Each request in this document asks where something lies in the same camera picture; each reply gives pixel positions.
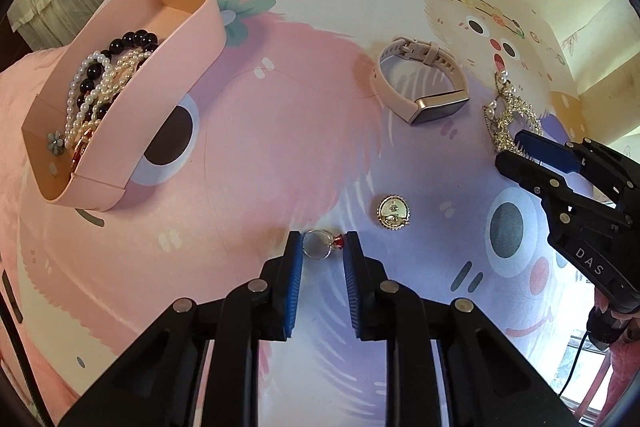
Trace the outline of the person right hand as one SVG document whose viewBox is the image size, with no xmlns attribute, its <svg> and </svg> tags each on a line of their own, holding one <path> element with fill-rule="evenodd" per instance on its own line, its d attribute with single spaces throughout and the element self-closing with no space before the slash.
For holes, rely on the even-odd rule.
<svg viewBox="0 0 640 427">
<path fill-rule="evenodd" d="M 626 333 L 610 347 L 612 376 L 608 383 L 608 394 L 596 420 L 600 426 L 627 389 L 632 377 L 639 370 L 639 311 L 634 314 L 612 312 L 613 317 L 629 321 Z"/>
</svg>

